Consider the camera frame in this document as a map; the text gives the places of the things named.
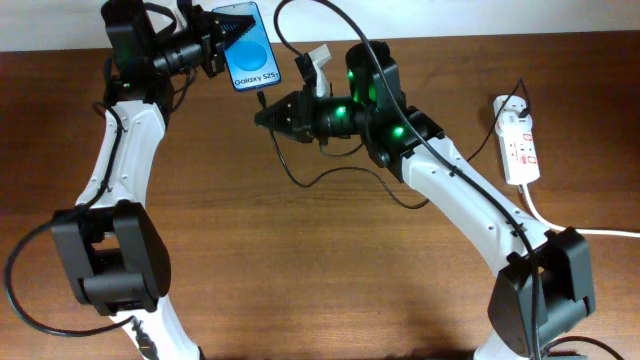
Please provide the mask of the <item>blue screen smartphone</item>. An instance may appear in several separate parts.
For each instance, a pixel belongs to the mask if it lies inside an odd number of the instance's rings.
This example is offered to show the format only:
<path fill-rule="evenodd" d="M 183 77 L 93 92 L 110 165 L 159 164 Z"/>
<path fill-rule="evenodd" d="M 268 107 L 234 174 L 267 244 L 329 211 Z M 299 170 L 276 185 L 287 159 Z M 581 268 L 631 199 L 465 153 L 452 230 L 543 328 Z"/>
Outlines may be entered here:
<path fill-rule="evenodd" d="M 215 12 L 250 15 L 255 25 L 224 52 L 234 89 L 244 92 L 273 86 L 281 75 L 262 17 L 255 2 L 221 6 Z"/>

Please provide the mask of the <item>white power strip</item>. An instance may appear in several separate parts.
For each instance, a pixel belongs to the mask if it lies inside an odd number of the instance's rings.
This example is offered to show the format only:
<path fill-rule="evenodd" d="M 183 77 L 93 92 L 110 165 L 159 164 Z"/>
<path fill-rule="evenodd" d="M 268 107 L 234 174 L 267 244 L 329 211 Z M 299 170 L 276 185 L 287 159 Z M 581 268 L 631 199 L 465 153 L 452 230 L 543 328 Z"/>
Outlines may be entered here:
<path fill-rule="evenodd" d="M 526 185 L 539 179 L 540 169 L 532 134 L 532 117 L 523 98 L 498 96 L 493 102 L 506 183 Z"/>

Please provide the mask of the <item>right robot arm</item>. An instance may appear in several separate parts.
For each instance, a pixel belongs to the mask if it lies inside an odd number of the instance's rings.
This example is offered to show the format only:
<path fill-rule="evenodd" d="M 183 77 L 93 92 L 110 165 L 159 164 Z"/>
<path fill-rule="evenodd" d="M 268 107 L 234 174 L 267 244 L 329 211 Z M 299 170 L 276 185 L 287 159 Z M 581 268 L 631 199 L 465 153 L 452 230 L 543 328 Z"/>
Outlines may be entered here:
<path fill-rule="evenodd" d="M 595 312 L 587 240 L 535 220 L 474 170 L 439 125 L 407 104 L 387 44 L 355 45 L 345 62 L 350 92 L 329 96 L 318 89 L 322 52 L 299 57 L 303 88 L 258 112 L 256 124 L 301 143 L 359 136 L 370 158 L 434 204 L 494 274 L 492 333 L 475 357 L 544 358 Z"/>

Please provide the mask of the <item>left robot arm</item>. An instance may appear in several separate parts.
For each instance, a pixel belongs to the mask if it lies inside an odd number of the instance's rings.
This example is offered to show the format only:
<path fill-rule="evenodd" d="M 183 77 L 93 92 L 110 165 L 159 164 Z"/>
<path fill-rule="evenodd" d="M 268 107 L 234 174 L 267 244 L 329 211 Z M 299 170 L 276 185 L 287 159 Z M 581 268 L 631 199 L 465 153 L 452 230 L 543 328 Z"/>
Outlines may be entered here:
<path fill-rule="evenodd" d="M 145 359 L 201 359 L 169 298 L 168 250 L 145 209 L 154 155 L 174 110 L 172 77 L 223 72 L 224 52 L 257 29 L 253 2 L 205 11 L 144 1 L 101 8 L 117 74 L 106 76 L 105 134 L 72 210 L 55 213 L 56 247 L 79 303 L 121 327 Z"/>

